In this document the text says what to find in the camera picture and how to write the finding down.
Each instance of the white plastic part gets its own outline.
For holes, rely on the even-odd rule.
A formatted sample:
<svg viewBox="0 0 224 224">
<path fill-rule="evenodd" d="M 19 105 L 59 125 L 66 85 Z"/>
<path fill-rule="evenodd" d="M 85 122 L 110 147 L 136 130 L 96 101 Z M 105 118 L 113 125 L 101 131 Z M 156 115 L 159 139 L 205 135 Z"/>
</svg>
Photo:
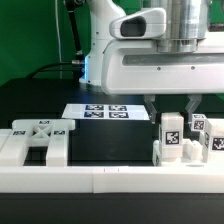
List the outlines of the white plastic part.
<svg viewBox="0 0 224 224">
<path fill-rule="evenodd" d="M 0 166 L 22 166 L 29 149 L 28 139 L 32 134 L 31 126 L 13 129 L 0 152 Z"/>
<path fill-rule="evenodd" d="M 12 131 L 11 129 L 0 129 L 0 152 L 6 140 L 8 139 L 11 131 Z"/>
<path fill-rule="evenodd" d="M 191 141 L 190 139 L 185 139 L 183 144 L 183 151 L 189 160 L 202 161 L 202 145 L 198 141 Z"/>
<path fill-rule="evenodd" d="M 111 42 L 104 54 L 102 89 L 107 94 L 224 92 L 224 32 L 208 33 L 190 54 L 161 54 L 156 41 Z"/>
<path fill-rule="evenodd" d="M 63 120 L 53 123 L 46 155 L 47 166 L 67 166 L 69 125 Z"/>
<path fill-rule="evenodd" d="M 204 114 L 192 114 L 191 131 L 202 132 L 205 130 L 206 116 Z"/>
<path fill-rule="evenodd" d="M 146 24 L 144 35 L 124 37 L 121 33 L 122 24 L 134 18 L 143 18 Z M 163 35 L 166 31 L 166 11 L 163 8 L 143 9 L 139 12 L 122 17 L 110 24 L 110 34 L 117 39 L 149 39 Z"/>
<path fill-rule="evenodd" d="M 207 119 L 204 132 L 203 161 L 224 164 L 224 119 Z"/>
<path fill-rule="evenodd" d="M 162 159 L 183 156 L 184 119 L 179 113 L 163 113 L 159 131 L 160 153 Z"/>
<path fill-rule="evenodd" d="M 81 78 L 80 82 L 101 87 L 103 52 L 113 39 L 109 24 L 126 14 L 112 0 L 87 0 L 87 3 L 91 16 L 91 51 L 86 57 L 85 79 Z"/>
<path fill-rule="evenodd" d="M 29 147 L 48 145 L 47 165 L 67 165 L 68 131 L 75 129 L 75 121 L 16 120 L 12 127 L 0 152 L 0 166 L 23 166 Z"/>
</svg>

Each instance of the green wall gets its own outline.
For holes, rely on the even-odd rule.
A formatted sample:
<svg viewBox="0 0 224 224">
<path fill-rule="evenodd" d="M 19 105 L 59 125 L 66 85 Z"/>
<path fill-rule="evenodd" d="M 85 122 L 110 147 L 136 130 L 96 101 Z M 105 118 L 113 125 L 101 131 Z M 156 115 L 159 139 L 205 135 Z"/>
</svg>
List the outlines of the green wall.
<svg viewBox="0 0 224 224">
<path fill-rule="evenodd" d="M 124 8 L 127 14 L 139 9 L 138 0 L 114 2 Z M 0 1 L 0 85 L 13 78 L 25 77 L 42 65 L 59 61 L 54 4 L 54 0 Z M 219 6 L 219 0 L 214 0 L 211 12 L 214 22 L 224 22 Z M 87 54 L 90 50 L 88 6 L 79 8 L 76 16 L 81 45 Z M 59 18 L 63 60 L 70 61 L 75 49 L 63 0 L 59 1 Z M 59 78 L 58 73 L 49 76 Z M 71 78 L 70 74 L 64 74 L 64 77 Z"/>
</svg>

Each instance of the black surface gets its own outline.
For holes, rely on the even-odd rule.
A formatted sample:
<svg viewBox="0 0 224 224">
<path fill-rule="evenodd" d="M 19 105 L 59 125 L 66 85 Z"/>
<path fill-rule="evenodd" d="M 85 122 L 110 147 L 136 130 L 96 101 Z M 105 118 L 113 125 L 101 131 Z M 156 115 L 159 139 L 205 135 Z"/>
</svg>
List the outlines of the black surface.
<svg viewBox="0 0 224 224">
<path fill-rule="evenodd" d="M 187 102 L 184 95 L 159 96 L 156 107 L 184 111 Z M 61 118 L 67 103 L 138 105 L 143 98 L 86 92 L 70 80 L 12 80 L 0 88 L 0 128 L 11 127 L 15 119 Z M 223 118 L 224 103 L 207 95 L 197 112 Z M 149 121 L 78 120 L 69 165 L 150 165 L 157 132 L 158 125 Z M 224 194 L 0 194 L 1 224 L 207 224 L 223 223 L 223 211 Z"/>
</svg>

